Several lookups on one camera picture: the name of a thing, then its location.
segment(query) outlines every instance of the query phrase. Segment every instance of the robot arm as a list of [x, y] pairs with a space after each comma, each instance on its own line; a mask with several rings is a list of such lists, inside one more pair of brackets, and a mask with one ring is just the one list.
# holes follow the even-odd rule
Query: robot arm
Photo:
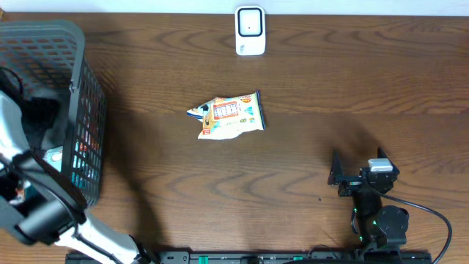
[[[29, 152], [21, 117], [20, 106], [0, 91], [0, 227], [23, 243], [67, 246], [101, 263], [156, 263], [129, 235], [85, 211], [81, 192]], [[24, 186], [35, 192], [18, 200]]]

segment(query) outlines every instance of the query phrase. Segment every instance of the white wall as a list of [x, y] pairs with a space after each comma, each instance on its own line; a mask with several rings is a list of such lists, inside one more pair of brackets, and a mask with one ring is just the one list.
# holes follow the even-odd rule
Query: white wall
[[469, 0], [0, 0], [5, 11], [232, 14], [258, 4], [269, 14], [469, 15]]

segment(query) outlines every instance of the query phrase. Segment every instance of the gray plastic basket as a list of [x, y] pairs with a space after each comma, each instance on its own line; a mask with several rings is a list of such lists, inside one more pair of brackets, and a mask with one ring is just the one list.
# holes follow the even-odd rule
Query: gray plastic basket
[[0, 23], [0, 65], [19, 75], [26, 98], [61, 103], [52, 130], [63, 142], [62, 174], [93, 206], [100, 193], [106, 99], [84, 49], [83, 32], [69, 21]]

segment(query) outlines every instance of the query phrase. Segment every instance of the chip bag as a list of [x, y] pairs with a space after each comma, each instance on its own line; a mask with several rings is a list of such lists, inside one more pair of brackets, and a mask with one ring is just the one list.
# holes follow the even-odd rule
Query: chip bag
[[235, 98], [214, 98], [188, 110], [202, 122], [199, 139], [233, 139], [243, 132], [264, 130], [259, 91]]

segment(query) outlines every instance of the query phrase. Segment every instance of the wooden table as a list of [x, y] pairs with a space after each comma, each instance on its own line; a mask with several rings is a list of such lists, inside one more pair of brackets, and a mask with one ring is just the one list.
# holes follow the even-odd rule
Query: wooden table
[[[326, 185], [332, 150], [356, 173], [382, 146], [401, 170], [390, 194], [446, 215], [454, 238], [442, 263], [469, 263], [467, 18], [272, 15], [258, 57], [236, 55], [233, 15], [6, 19], [68, 19], [84, 30], [108, 98], [93, 213], [114, 229], [156, 249], [355, 245], [352, 199]], [[266, 131], [197, 140], [202, 126], [187, 109], [256, 90]], [[445, 224], [405, 208], [405, 248], [436, 257]], [[1, 263], [64, 262], [67, 249], [0, 235]]]

